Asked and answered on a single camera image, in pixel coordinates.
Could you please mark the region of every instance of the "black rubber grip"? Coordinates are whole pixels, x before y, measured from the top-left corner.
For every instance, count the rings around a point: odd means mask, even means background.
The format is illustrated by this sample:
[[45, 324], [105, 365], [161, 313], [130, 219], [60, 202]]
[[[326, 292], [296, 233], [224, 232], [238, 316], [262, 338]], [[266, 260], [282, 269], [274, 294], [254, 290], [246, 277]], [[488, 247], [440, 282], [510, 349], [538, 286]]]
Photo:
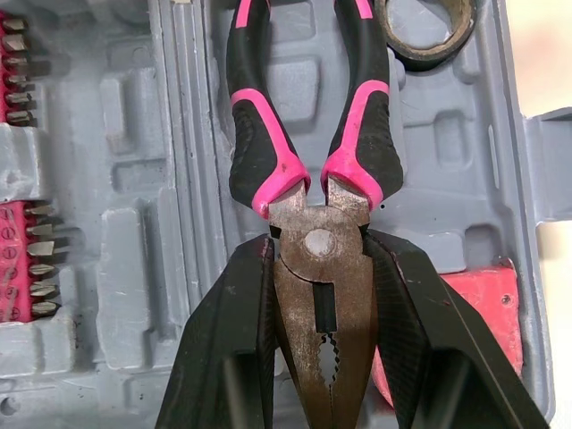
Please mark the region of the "black rubber grip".
[[265, 235], [234, 251], [185, 326], [156, 429], [272, 428], [273, 261]]
[[479, 313], [407, 240], [369, 230], [378, 346], [401, 429], [548, 425]]
[[[370, 8], [372, 18], [363, 17], [366, 7]], [[332, 161], [343, 145], [349, 145], [348, 150], [351, 149], [351, 130], [357, 129], [357, 143], [353, 143], [357, 168], [373, 178], [381, 187], [383, 198], [387, 198], [403, 185], [403, 170], [390, 134], [390, 67], [385, 36], [370, 0], [336, 0], [334, 9], [348, 51], [350, 81], [346, 105], [330, 146], [330, 158], [322, 180], [327, 179], [328, 173], [341, 176], [371, 199], [367, 183], [361, 182], [358, 176], [355, 180], [345, 177], [348, 174]], [[363, 111], [361, 119], [354, 115], [360, 108]]]
[[[264, 55], [269, 20], [266, 0], [238, 1], [226, 56], [226, 79], [236, 126], [229, 180], [231, 194], [262, 216], [273, 198], [300, 179], [309, 180], [268, 96]], [[253, 206], [253, 199], [263, 185], [267, 187], [263, 200], [258, 202], [259, 206]]]

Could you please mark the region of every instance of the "pliers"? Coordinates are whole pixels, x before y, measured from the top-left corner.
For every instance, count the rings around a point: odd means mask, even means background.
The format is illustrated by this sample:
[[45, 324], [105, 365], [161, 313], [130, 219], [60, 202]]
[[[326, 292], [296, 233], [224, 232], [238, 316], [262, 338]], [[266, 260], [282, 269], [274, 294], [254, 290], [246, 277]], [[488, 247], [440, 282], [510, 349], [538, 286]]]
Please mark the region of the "pliers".
[[[360, 227], [403, 184], [389, 129], [382, 28], [368, 0], [336, 1], [334, 9], [350, 78], [321, 174], [326, 206], [307, 205], [310, 176], [266, 89], [266, 0], [238, 3], [226, 64], [236, 125], [231, 194], [267, 217], [280, 239], [278, 341], [313, 427], [352, 427], [358, 420], [377, 332], [373, 265], [363, 255]], [[328, 348], [334, 364], [325, 374]]]
[[[367, 229], [370, 210], [403, 184], [389, 60], [370, 0], [334, 8], [348, 100], [321, 174], [326, 206], [308, 206], [310, 176], [265, 85], [270, 5], [238, 1], [226, 64], [236, 126], [229, 184], [268, 219], [280, 253], [267, 236], [237, 248], [185, 328], [157, 428], [272, 427], [276, 340], [312, 428], [356, 427], [376, 346], [401, 428], [545, 427], [483, 319], [427, 255]], [[467, 419], [471, 400], [484, 412]]]

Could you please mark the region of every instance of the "red plastic part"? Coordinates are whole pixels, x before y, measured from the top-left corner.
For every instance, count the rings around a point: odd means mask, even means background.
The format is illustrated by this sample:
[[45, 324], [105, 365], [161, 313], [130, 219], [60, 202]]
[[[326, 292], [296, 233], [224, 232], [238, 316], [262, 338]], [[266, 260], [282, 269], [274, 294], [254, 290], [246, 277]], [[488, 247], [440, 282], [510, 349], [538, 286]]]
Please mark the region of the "red plastic part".
[[36, 240], [28, 237], [26, 229], [36, 220], [25, 215], [28, 204], [14, 201], [0, 205], [0, 323], [33, 320], [29, 287], [35, 279], [29, 275], [29, 266], [35, 260], [27, 249]]
[[[0, 21], [12, 18], [8, 13], [0, 12]], [[17, 88], [12, 88], [10, 85], [6, 84], [6, 78], [13, 74], [19, 74], [16, 70], [6, 67], [4, 65], [4, 59], [12, 56], [11, 53], [6, 51], [4, 44], [2, 43], [2, 38], [6, 35], [6, 31], [0, 25], [0, 72], [2, 73], [2, 81], [0, 81], [0, 122], [7, 122], [6, 114], [11, 111], [20, 110], [14, 108], [6, 103], [6, 95], [12, 92], [18, 92]]]
[[[442, 277], [483, 317], [517, 374], [522, 374], [522, 341], [518, 322], [517, 274], [494, 266]], [[393, 405], [379, 351], [375, 351], [372, 378], [383, 397]]]

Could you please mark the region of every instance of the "tape roll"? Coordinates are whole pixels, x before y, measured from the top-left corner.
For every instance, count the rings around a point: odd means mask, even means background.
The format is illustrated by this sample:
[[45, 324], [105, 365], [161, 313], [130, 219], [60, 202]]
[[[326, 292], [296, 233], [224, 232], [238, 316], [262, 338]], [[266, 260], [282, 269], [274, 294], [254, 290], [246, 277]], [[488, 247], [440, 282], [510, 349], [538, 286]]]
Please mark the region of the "tape roll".
[[416, 48], [393, 33], [387, 11], [389, 1], [375, 0], [375, 10], [387, 35], [388, 45], [410, 72], [427, 72], [450, 59], [465, 45], [475, 27], [475, 0], [439, 0], [450, 16], [452, 35], [437, 46]]

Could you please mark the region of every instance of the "tool case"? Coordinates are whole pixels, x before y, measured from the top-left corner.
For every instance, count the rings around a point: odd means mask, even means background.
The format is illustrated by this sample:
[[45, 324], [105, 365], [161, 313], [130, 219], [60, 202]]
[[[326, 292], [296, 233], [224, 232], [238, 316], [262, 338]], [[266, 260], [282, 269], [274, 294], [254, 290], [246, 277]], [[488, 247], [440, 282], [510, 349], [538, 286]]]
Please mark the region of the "tool case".
[[[0, 125], [0, 200], [52, 201], [68, 242], [56, 315], [0, 324], [0, 427], [154, 427], [190, 313], [236, 246], [267, 232], [228, 189], [233, 7], [0, 0], [27, 18], [43, 64], [33, 78], [37, 127]], [[315, 183], [349, 79], [333, 14], [318, 0], [273, 2], [268, 88]], [[372, 213], [372, 228], [411, 240], [440, 273], [514, 262], [522, 377], [550, 420], [536, 227], [572, 219], [572, 110], [523, 118], [504, 2], [480, 1], [477, 17], [459, 55], [433, 71], [406, 73], [390, 51], [405, 185]], [[410, 36], [435, 38], [436, 28], [416, 25]], [[17, 174], [2, 180], [2, 171]], [[323, 198], [317, 186], [308, 195]], [[276, 373], [274, 427], [305, 427], [290, 376]], [[397, 428], [373, 385], [359, 427]]]

